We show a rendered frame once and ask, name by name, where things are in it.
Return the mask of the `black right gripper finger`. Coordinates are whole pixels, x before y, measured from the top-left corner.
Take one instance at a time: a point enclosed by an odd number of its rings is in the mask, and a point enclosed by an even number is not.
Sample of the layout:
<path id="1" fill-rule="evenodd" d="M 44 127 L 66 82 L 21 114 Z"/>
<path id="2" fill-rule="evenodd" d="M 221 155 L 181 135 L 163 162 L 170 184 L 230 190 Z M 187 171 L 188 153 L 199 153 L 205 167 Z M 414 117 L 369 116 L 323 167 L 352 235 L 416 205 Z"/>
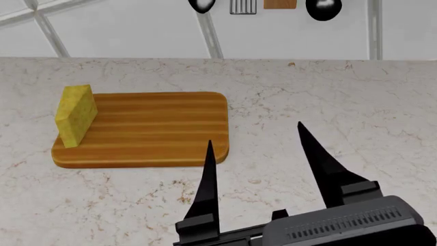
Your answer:
<path id="1" fill-rule="evenodd" d="M 175 225 L 180 243 L 215 241 L 220 235 L 216 159 L 208 142 L 199 188 L 193 204 L 182 221 Z"/>
<path id="2" fill-rule="evenodd" d="M 382 197 L 380 185 L 350 172 L 308 131 L 302 122 L 298 133 L 306 158 L 327 208 Z"/>

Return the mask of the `wooden cutting board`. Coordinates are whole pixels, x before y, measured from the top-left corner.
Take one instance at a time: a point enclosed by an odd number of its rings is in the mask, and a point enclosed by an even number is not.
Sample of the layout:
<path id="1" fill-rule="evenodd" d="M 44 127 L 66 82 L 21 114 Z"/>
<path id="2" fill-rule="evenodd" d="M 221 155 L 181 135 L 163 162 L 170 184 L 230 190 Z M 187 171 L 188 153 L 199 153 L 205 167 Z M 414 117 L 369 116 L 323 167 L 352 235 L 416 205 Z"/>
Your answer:
<path id="1" fill-rule="evenodd" d="M 196 167 L 229 153 L 228 105 L 217 92 L 96 94 L 98 114 L 78 147 L 56 139 L 63 168 Z"/>

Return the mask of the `yellow cheese wedge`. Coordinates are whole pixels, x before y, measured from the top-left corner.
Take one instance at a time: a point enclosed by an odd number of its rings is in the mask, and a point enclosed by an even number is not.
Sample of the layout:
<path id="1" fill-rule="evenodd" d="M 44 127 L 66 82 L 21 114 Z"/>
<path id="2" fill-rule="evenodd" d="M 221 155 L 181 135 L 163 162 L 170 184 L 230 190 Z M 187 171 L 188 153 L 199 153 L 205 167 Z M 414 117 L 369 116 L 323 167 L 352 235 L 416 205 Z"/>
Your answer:
<path id="1" fill-rule="evenodd" d="M 66 86 L 55 123 L 65 148 L 78 147 L 98 114 L 90 85 Z"/>

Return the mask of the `small hanging wooden board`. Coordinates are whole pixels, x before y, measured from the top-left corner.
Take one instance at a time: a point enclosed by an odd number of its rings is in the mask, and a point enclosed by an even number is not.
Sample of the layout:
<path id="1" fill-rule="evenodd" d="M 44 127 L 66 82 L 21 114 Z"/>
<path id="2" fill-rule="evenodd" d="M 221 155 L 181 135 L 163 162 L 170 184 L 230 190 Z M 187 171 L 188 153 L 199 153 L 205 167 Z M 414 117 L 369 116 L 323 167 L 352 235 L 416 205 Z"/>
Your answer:
<path id="1" fill-rule="evenodd" d="M 295 10 L 297 0 L 264 0 L 265 10 Z"/>

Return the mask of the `large black hanging ladle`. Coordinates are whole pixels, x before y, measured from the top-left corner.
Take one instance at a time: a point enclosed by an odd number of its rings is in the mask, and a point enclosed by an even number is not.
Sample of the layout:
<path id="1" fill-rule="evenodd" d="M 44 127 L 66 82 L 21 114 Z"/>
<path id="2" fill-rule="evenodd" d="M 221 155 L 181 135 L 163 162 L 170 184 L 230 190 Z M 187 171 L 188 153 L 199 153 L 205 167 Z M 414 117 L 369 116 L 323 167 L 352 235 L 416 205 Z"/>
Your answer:
<path id="1" fill-rule="evenodd" d="M 306 0 L 305 6 L 311 18 L 324 22 L 336 17 L 343 4 L 341 0 Z"/>

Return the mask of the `metal slotted hanging spatula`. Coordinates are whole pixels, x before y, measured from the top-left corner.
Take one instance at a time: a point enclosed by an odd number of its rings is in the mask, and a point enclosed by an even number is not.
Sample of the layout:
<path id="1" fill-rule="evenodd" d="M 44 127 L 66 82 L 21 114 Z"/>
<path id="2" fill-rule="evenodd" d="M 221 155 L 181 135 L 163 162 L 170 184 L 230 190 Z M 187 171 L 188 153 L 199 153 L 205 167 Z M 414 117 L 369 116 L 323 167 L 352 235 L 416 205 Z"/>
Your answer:
<path id="1" fill-rule="evenodd" d="M 257 14 L 257 0 L 229 0 L 229 13 L 237 15 Z"/>

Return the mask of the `small black hanging spoon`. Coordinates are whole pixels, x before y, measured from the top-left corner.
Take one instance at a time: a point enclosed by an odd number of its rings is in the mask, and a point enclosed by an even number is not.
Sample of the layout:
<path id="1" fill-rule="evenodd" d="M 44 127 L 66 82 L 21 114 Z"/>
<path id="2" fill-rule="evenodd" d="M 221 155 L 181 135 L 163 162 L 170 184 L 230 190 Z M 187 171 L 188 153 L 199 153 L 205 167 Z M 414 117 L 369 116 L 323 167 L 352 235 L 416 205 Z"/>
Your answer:
<path id="1" fill-rule="evenodd" d="M 211 10 L 216 0 L 188 0 L 190 6 L 199 14 L 205 14 Z"/>

